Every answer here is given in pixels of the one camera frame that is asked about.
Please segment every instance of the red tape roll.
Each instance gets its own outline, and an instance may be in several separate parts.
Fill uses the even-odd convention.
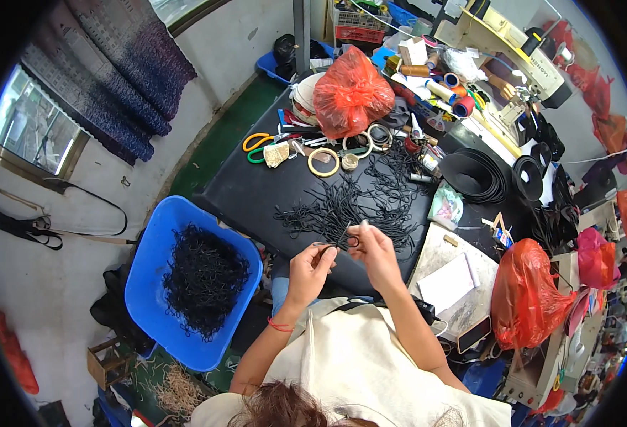
[[[452,111],[459,117],[468,117],[473,113],[475,108],[475,100],[471,96],[466,96],[454,102]]]

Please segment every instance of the woman's right hand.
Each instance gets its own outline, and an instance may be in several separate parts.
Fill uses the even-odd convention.
[[[489,83],[499,89],[503,99],[510,101],[515,96],[515,86],[503,80],[501,77],[492,74],[489,76]]]
[[[365,219],[358,226],[350,226],[347,233],[359,239],[359,246],[349,248],[349,254],[365,264],[370,284],[380,295],[386,297],[396,290],[407,292],[389,237]]]

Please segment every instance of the plastic crate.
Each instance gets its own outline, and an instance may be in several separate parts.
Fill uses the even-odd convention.
[[[335,59],[335,48],[333,48],[332,46],[328,46],[324,42],[319,42],[319,43],[320,43],[321,46],[323,46],[323,49],[325,50],[325,53],[327,53],[329,57]],[[266,71],[267,75],[271,79],[276,79],[276,80],[282,81],[286,85],[289,85],[290,84],[289,81],[283,79],[282,77],[280,77],[278,74],[275,73],[275,68],[277,66],[278,66],[278,63],[275,62],[275,58],[273,57],[273,51],[271,51],[271,52],[267,53],[266,55],[260,57],[258,59],[258,61],[257,61],[257,68],[260,68],[260,69]]]
[[[392,18],[394,18],[399,25],[413,27],[413,25],[415,25],[418,21],[418,17],[416,15],[410,13],[408,10],[402,9],[393,2],[388,2],[387,8],[389,9],[389,14],[392,15]]]
[[[342,25],[343,27],[365,28],[368,30],[376,30],[385,32],[389,30],[389,24],[392,22],[391,16],[377,16],[370,13],[358,13],[349,12],[345,10],[338,10],[335,8],[335,1],[330,0],[328,4],[328,12],[335,25]],[[382,23],[373,18],[376,16],[380,20],[386,23]]]
[[[212,341],[203,342],[201,335],[186,336],[180,328],[181,319],[166,314],[164,274],[170,271],[175,244],[173,230],[182,230],[193,223],[232,244],[249,261],[249,278],[238,294],[233,310]],[[216,218],[181,196],[170,196],[154,209],[133,259],[124,290],[126,308],[138,326],[160,346],[188,368],[211,371],[221,362],[235,329],[247,309],[262,277],[262,258],[254,244],[233,230],[221,228]]]
[[[371,42],[381,44],[385,37],[384,31],[367,30],[365,28],[335,27],[335,38],[359,40],[361,42]]]

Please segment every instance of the brown hair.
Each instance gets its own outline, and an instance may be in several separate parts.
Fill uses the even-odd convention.
[[[455,408],[442,414],[433,427],[463,426],[463,416]],[[263,384],[251,397],[244,398],[244,410],[228,427],[378,427],[358,418],[328,423],[318,401],[300,385],[282,381]]]

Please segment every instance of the red crate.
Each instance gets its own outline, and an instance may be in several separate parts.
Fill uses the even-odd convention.
[[[384,37],[384,31],[368,30],[366,28],[344,27],[343,25],[338,25],[335,27],[335,38],[345,38],[351,40],[360,40],[361,42],[381,44]]]

